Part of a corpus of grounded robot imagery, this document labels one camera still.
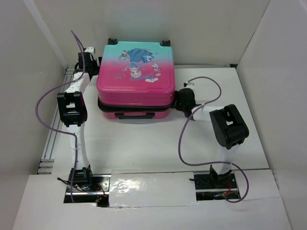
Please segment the pink children's suitcase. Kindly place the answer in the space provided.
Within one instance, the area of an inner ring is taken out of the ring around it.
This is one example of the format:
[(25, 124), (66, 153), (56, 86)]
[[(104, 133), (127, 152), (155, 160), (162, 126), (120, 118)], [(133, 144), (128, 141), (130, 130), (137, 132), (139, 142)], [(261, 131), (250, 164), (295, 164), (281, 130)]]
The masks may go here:
[(108, 119), (163, 119), (175, 95), (169, 40), (108, 39), (96, 81), (98, 107)]

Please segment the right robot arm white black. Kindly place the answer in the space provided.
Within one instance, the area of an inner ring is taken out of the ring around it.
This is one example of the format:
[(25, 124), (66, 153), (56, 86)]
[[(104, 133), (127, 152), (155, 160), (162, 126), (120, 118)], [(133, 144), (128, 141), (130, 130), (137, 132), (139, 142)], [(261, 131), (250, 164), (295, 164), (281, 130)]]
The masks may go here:
[[(221, 187), (229, 179), (235, 154), (244, 140), (249, 137), (249, 129), (234, 104), (222, 108), (210, 109), (206, 105), (196, 104), (192, 89), (184, 88), (175, 92), (173, 108), (181, 111), (187, 120), (179, 135), (178, 156), (187, 166), (210, 165), (208, 183), (215, 188)], [(210, 121), (215, 138), (220, 145), (218, 160), (206, 163), (188, 163), (181, 154), (183, 133), (189, 121)]]

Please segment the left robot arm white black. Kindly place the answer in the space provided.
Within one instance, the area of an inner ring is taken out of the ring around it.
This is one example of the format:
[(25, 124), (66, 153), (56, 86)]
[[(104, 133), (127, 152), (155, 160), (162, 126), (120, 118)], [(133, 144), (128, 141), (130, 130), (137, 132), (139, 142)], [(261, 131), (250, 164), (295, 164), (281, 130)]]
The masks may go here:
[(68, 185), (81, 191), (90, 191), (94, 187), (94, 178), (86, 154), (84, 128), (88, 113), (83, 98), (86, 87), (99, 70), (94, 59), (94, 51), (89, 48), (78, 54), (78, 63), (73, 72), (73, 83), (65, 92), (58, 93), (57, 102), (60, 120), (68, 133), (73, 156)]

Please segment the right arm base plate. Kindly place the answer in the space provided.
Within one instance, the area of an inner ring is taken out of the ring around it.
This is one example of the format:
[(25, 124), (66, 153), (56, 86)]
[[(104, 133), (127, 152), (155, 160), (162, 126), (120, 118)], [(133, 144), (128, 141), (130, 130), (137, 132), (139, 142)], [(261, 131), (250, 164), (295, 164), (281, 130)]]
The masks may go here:
[(227, 196), (229, 200), (241, 198), (236, 177), (233, 173), (228, 179), (218, 183), (211, 182), (208, 173), (194, 174), (189, 180), (195, 185), (197, 201), (224, 200), (225, 195), (228, 193), (230, 193)]

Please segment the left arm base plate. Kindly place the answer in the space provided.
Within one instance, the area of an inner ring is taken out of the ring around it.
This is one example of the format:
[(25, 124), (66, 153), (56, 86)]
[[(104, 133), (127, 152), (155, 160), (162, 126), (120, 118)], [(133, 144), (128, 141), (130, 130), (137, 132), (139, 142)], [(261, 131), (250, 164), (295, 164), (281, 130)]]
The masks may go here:
[(70, 182), (57, 178), (66, 185), (64, 203), (94, 203), (97, 207), (109, 207), (110, 174), (97, 174), (93, 176), (92, 185), (74, 185), (71, 189)]

